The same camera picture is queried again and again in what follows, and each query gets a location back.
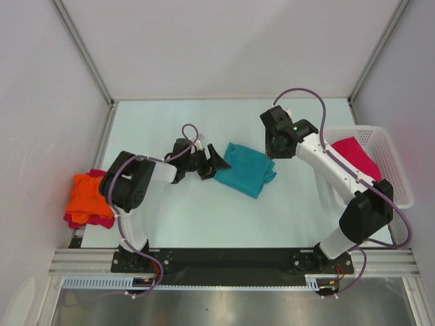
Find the teal t shirt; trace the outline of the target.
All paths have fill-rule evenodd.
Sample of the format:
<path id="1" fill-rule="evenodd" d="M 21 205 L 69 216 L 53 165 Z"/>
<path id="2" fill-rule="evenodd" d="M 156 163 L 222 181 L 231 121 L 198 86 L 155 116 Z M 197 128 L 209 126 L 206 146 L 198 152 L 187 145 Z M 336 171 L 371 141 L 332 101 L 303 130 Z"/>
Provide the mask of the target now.
<path id="1" fill-rule="evenodd" d="M 224 160 L 231 168 L 217 171 L 214 179 L 254 199 L 277 175 L 272 159 L 244 145 L 229 143 Z"/>

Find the white plastic mesh basket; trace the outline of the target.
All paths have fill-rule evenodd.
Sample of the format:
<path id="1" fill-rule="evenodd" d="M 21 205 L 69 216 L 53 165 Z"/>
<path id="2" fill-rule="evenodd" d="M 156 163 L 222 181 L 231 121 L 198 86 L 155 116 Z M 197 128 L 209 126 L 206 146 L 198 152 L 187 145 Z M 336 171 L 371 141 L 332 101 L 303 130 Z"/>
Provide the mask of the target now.
<path id="1" fill-rule="evenodd" d="M 398 208 L 409 209 L 414 205 L 411 188 L 386 130 L 366 125 L 329 127 L 325 129 L 324 136 L 330 145 L 342 139 L 355 137 L 366 154 L 379 167 L 382 179 L 388 180 L 393 186 L 394 203 Z"/>

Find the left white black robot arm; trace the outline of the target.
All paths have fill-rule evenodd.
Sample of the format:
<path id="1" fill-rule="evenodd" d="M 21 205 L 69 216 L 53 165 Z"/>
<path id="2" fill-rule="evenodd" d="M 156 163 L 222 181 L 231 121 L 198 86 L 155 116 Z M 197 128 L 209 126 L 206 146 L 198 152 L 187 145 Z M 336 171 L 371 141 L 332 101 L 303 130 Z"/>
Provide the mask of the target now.
<path id="1" fill-rule="evenodd" d="M 153 181 L 177 184 L 186 173 L 197 173 L 204 181 L 230 169 L 212 144 L 203 147 L 200 141 L 186 138 L 178 138 L 163 159 L 121 151 L 102 178 L 99 192 L 114 212 L 120 246 L 129 251 L 127 264 L 140 272 L 150 263 L 150 254 L 143 250 L 148 239 L 139 225 L 141 218 L 132 212 L 140 207 Z"/>

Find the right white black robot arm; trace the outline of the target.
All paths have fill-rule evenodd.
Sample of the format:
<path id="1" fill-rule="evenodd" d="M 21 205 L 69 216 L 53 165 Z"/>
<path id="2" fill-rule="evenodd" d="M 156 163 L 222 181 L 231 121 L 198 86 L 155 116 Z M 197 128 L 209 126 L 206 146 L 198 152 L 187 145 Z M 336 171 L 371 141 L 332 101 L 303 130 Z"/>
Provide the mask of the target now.
<path id="1" fill-rule="evenodd" d="M 270 158 L 297 157 L 310 165 L 337 192 L 346 208 L 338 226 L 315 246 L 314 266 L 330 272 L 338 257 L 367 241 L 393 218 L 394 189 L 387 180 L 375 181 L 349 163 L 324 138 L 324 128 L 308 120 L 293 121 L 277 105 L 260 115 L 265 149 Z"/>

